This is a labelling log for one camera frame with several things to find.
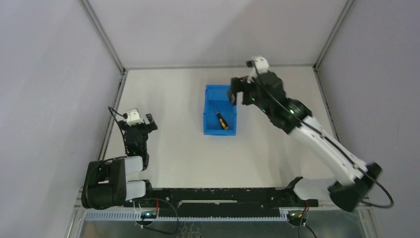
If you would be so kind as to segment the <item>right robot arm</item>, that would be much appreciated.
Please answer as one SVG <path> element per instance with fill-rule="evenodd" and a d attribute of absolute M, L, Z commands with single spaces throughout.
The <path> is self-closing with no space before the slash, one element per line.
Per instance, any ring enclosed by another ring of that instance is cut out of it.
<path fill-rule="evenodd" d="M 237 104 L 255 105 L 277 128 L 307 146 L 332 172 L 333 180 L 296 178 L 286 192 L 287 202 L 300 206 L 305 200 L 331 200 L 338 208 L 352 212 L 359 204 L 390 209 L 395 201 L 378 181 L 382 172 L 376 163 L 366 163 L 331 136 L 302 102 L 288 98 L 283 81 L 272 71 L 230 80 L 227 97 Z"/>

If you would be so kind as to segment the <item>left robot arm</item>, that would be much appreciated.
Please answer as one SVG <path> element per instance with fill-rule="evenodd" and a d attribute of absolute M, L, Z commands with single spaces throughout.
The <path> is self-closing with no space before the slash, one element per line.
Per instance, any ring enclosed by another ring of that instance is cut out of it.
<path fill-rule="evenodd" d="M 84 208 L 104 210 L 122 206 L 126 201 L 136 199 L 144 207 L 153 204 L 155 194 L 147 179 L 132 180 L 129 175 L 148 168 L 149 154 L 147 140 L 149 133 L 158 126 L 151 114 L 148 123 L 131 111 L 126 120 L 118 122 L 123 133 L 126 154 L 103 161 L 90 162 L 82 189 L 81 202 Z"/>

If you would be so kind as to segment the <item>yellow black handled screwdriver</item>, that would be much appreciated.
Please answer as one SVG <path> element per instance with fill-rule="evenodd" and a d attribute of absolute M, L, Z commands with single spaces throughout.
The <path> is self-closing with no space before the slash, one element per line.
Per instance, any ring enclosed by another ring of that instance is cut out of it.
<path fill-rule="evenodd" d="M 227 121 L 224 119 L 224 117 L 221 115 L 221 113 L 216 109 L 216 107 L 215 107 L 215 105 L 214 105 L 214 103 L 212 101 L 211 101 L 211 105 L 213 106 L 213 108 L 214 108 L 214 110 L 216 112 L 216 116 L 217 116 L 217 118 L 219 120 L 219 123 L 222 126 L 222 128 L 224 130 L 228 130 L 229 127 L 228 127 Z"/>

